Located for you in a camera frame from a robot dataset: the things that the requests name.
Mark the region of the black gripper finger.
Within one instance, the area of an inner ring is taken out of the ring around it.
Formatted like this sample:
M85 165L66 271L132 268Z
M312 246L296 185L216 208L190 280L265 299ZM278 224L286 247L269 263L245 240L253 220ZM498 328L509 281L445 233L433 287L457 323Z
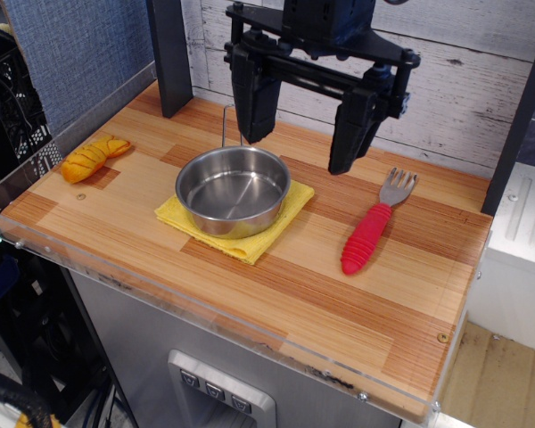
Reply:
M349 172L366 155L387 112L388 103L374 91L356 86L344 93L335 115L328 166L332 175Z
M232 52L232 88L238 127L251 144L270 134L276 124L281 81L264 71L264 57L235 47Z

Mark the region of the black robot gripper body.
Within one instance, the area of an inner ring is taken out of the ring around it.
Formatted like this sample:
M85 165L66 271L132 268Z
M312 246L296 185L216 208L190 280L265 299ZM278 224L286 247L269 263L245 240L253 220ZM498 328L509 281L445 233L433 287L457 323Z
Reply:
M286 82L335 99L356 86L388 103L387 117L407 108L407 83L420 57L371 27L373 1L286 1L281 10L235 2L225 60L235 47L264 57L264 71Z

